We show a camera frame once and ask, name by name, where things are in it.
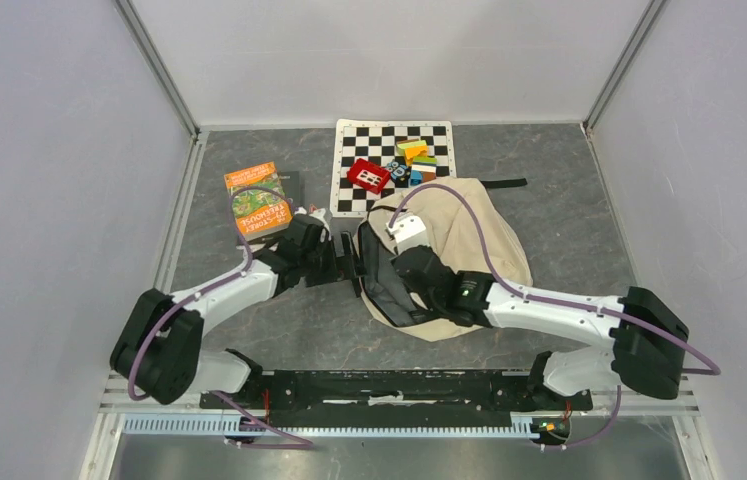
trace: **orange book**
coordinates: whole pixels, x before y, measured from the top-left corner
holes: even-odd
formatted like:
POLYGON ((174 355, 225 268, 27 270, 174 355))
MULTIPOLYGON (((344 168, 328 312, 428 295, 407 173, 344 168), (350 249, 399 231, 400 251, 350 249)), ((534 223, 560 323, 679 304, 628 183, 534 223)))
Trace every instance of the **orange book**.
MULTIPOLYGON (((250 185, 268 188, 282 195, 282 182, 273 162, 246 168, 225 175, 229 195, 250 185)), ((247 241, 287 228, 291 221, 288 205, 275 195, 251 190, 238 195, 232 203, 235 223, 247 241)))

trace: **metal corner post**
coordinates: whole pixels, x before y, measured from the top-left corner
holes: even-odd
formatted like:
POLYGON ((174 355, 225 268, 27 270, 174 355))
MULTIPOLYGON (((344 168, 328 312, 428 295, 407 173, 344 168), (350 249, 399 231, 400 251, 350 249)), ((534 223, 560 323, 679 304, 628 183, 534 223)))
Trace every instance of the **metal corner post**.
POLYGON ((591 131, 597 125, 597 122, 599 122, 600 117, 606 110, 606 106, 608 106, 609 101, 614 96, 618 85, 620 85, 623 77, 626 76, 629 66, 635 60, 638 51, 641 49, 641 45, 644 44, 644 40, 646 40, 647 35, 649 35, 650 30, 652 30, 653 25, 658 20, 667 3, 668 0, 650 0, 650 3, 647 4, 647 8, 644 9, 644 13, 641 15, 640 20, 638 20, 635 30, 632 31, 632 35, 626 42, 626 46, 623 47, 623 51, 609 74, 605 85, 603 85, 603 89, 597 95, 594 106, 591 107, 591 111, 588 112, 588 116, 582 122, 587 135, 590 136, 591 131))
POLYGON ((143 58, 146 59, 146 63, 149 64, 149 68, 152 70, 167 98, 170 99, 170 103, 172 103, 173 108, 176 110, 176 115, 179 117, 179 121, 182 122, 182 126, 191 137, 196 138, 199 135, 199 125, 196 123, 193 115, 191 115, 190 110, 188 110, 179 89, 176 88, 176 83, 173 81, 173 77, 170 76, 170 72, 164 65, 164 61, 161 60, 161 54, 158 53, 158 49, 152 43, 152 38, 149 36, 149 32, 140 19, 140 15, 138 15, 134 4, 131 0, 114 0, 114 4, 123 17, 123 22, 129 28, 132 36, 134 36, 135 43, 140 48, 143 58))

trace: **red object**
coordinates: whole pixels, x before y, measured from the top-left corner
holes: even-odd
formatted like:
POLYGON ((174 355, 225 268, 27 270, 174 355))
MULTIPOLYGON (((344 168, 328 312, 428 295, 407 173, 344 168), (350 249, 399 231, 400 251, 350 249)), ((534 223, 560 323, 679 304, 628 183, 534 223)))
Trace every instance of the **red object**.
POLYGON ((375 163, 358 158, 347 172, 347 180, 353 185, 373 193, 382 193, 391 179, 391 172, 375 163))

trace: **white wall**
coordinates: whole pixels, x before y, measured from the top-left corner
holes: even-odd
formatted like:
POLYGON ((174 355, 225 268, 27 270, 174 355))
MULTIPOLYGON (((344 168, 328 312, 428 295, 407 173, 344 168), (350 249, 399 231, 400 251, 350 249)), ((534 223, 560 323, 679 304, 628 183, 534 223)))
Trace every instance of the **white wall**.
POLYGON ((0 2, 0 478, 75 478, 187 138, 110 0, 0 2))
POLYGON ((134 0, 202 125, 585 118, 646 0, 134 0))
POLYGON ((747 0, 670 2, 596 148, 640 280, 723 367, 695 390, 747 479, 747 0))

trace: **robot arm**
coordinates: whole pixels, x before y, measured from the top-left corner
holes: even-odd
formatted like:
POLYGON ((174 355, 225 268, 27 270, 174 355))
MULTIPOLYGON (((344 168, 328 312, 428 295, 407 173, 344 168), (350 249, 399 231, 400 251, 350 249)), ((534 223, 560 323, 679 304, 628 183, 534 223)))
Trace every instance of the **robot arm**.
MULTIPOLYGON (((426 308, 459 325, 523 328, 590 345, 570 353, 539 355, 529 377, 530 393, 568 397, 623 383, 645 395, 675 398, 684 352, 598 313, 603 308, 631 311, 677 336, 684 333, 686 339, 685 326, 651 292, 630 289, 624 298, 583 297, 509 283, 523 292, 522 296, 512 295, 490 274, 452 272, 427 246, 425 227, 419 218, 416 221, 419 224, 412 225, 420 228, 410 235, 398 228, 391 232, 399 253, 393 264, 426 308), (543 301, 530 300, 539 298, 543 301), (582 305, 593 308, 583 310, 582 305)), ((245 357, 201 352, 204 335, 237 312, 281 294, 303 278, 308 286, 314 286, 358 276, 360 267, 351 238, 343 234, 341 240, 344 255, 338 256, 325 222, 297 214, 275 249, 256 252, 251 269, 241 278, 208 288, 234 274, 228 272, 171 295, 154 289, 145 292, 111 355, 111 367, 128 376, 150 328, 176 302, 194 295, 195 301, 177 312, 152 340, 138 369, 136 385, 162 404, 188 391, 239 391, 250 374, 245 357)))

